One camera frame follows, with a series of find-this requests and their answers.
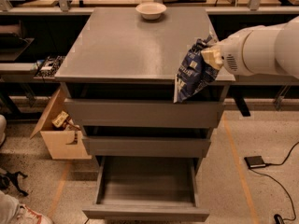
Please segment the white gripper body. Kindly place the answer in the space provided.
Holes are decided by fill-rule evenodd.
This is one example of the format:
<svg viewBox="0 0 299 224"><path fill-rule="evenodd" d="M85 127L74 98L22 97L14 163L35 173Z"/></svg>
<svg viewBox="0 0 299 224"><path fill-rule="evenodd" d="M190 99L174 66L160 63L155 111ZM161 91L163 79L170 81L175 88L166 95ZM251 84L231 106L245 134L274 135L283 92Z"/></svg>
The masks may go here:
<svg viewBox="0 0 299 224"><path fill-rule="evenodd" d="M221 50L223 65L233 75L252 76L253 73L246 67L243 59L243 48L250 29L242 29L218 43Z"/></svg>

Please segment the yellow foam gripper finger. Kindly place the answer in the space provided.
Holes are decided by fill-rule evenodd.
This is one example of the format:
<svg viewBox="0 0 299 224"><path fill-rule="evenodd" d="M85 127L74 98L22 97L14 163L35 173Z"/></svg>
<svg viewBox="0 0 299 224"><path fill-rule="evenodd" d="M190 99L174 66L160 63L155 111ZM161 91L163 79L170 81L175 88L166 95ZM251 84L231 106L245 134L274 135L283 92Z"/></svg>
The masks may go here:
<svg viewBox="0 0 299 224"><path fill-rule="evenodd" d="M214 69L221 70L223 67L221 49L218 45L203 49L201 55L204 61Z"/></svg>

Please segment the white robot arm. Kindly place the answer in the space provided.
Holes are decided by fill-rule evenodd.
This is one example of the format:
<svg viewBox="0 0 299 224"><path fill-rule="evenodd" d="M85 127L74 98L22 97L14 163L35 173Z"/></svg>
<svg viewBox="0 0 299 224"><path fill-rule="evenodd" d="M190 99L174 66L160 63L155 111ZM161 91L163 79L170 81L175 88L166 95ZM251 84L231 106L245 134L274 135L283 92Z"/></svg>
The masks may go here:
<svg viewBox="0 0 299 224"><path fill-rule="evenodd" d="M209 48L204 61L232 75L299 78L299 17L288 22L241 29Z"/></svg>

